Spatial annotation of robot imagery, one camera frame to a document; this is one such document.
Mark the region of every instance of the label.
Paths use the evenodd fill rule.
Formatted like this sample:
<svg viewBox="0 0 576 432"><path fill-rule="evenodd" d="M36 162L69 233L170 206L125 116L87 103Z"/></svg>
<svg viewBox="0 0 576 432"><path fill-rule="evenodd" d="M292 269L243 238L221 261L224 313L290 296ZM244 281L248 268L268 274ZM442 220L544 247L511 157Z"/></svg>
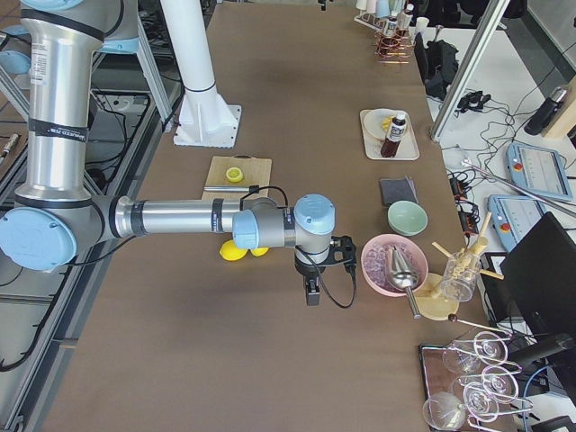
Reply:
<svg viewBox="0 0 576 432"><path fill-rule="evenodd" d="M402 135L404 135L405 130L406 130L406 124L398 125L394 124L394 121L392 121L390 128L386 133L386 139L392 142L400 142L402 140Z"/></svg>
<svg viewBox="0 0 576 432"><path fill-rule="evenodd" d="M396 21L388 20L386 24L386 30L384 31L384 37L393 38L396 34L396 27L398 27L398 23Z"/></svg>
<svg viewBox="0 0 576 432"><path fill-rule="evenodd" d="M293 209L286 208L282 212L284 223L284 246L286 248L296 247L296 220L294 219Z"/></svg>
<svg viewBox="0 0 576 432"><path fill-rule="evenodd" d="M64 126L36 119L28 119L28 129L39 137L66 138L80 142L88 142L88 128Z"/></svg>
<svg viewBox="0 0 576 432"><path fill-rule="evenodd" d="M48 45L32 44L30 83L45 86L49 80L49 49Z"/></svg>

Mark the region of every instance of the brown table surface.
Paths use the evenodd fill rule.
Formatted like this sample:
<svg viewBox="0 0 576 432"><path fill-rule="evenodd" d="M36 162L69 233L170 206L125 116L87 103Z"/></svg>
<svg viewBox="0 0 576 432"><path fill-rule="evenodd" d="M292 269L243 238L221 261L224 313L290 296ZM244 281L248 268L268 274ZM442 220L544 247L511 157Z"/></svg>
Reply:
<svg viewBox="0 0 576 432"><path fill-rule="evenodd" d="M411 176L430 219L413 239L442 273L431 242L456 250L464 241L417 68L378 64L355 14L219 5L209 42L219 92L243 107L236 147L179 148L165 136L140 197L200 197L214 155L271 158L271 182L292 204L307 193L333 201L335 234L352 236L359 256L390 232L378 179ZM417 161L365 156L359 113L382 107L409 113ZM307 307L292 250L228 263L218 255L227 239L156 235L117 252L44 430L427 430L417 345L465 328L413 320L405 299L373 291L360 268L351 310L324 294ZM345 302L348 275L325 275ZM478 295L459 313L482 320Z"/></svg>

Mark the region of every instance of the brown bottle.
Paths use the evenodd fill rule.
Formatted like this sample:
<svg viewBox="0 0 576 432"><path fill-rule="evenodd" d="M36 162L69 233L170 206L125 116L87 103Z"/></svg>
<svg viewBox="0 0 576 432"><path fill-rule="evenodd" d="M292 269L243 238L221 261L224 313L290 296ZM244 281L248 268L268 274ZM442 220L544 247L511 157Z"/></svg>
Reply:
<svg viewBox="0 0 576 432"><path fill-rule="evenodd" d="M390 127L386 132L386 139L380 149L380 154L383 158L394 158L398 151L398 146L402 141L402 135L406 130L406 114L399 112L392 119Z"/></svg>

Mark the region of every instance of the lemon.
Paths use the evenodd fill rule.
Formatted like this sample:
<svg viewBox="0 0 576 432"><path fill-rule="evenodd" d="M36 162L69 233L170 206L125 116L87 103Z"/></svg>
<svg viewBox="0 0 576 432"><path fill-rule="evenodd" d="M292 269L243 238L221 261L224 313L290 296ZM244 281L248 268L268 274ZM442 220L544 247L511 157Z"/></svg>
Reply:
<svg viewBox="0 0 576 432"><path fill-rule="evenodd" d="M393 118L394 118L393 115L384 117L384 119L382 120L382 129L388 131L388 128L390 127L390 123L392 122Z"/></svg>
<svg viewBox="0 0 576 432"><path fill-rule="evenodd" d="M234 240L228 240L224 242L224 244L220 248L220 256L224 258L226 261L238 261L247 252L248 252L247 249L240 249L239 247L237 247L234 244Z"/></svg>
<svg viewBox="0 0 576 432"><path fill-rule="evenodd" d="M244 173L237 166L233 166L232 168L228 168L226 170L226 178L229 182L232 183L241 182L244 178Z"/></svg>
<svg viewBox="0 0 576 432"><path fill-rule="evenodd" d="M268 249L270 247L258 247L256 249L250 249L250 253L255 256L255 257L261 257L262 255L264 255L266 252L268 252Z"/></svg>

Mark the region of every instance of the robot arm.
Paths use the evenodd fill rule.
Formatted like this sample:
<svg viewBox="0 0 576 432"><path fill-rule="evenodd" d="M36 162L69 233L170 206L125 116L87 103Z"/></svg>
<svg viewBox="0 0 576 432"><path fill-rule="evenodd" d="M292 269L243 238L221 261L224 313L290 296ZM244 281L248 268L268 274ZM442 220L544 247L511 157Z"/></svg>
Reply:
<svg viewBox="0 0 576 432"><path fill-rule="evenodd" d="M203 28L200 7L193 10ZM334 206L324 196L279 208L269 199L134 202L91 196L83 187L92 55L103 47L134 52L136 20L136 0L22 1L32 36L28 169L16 207L0 220L0 248L20 266L49 270L109 239L232 232L240 248L296 248L308 303L318 304L324 266L346 263L352 275L356 265L351 240L331 236ZM344 259L337 261L336 251Z"/></svg>

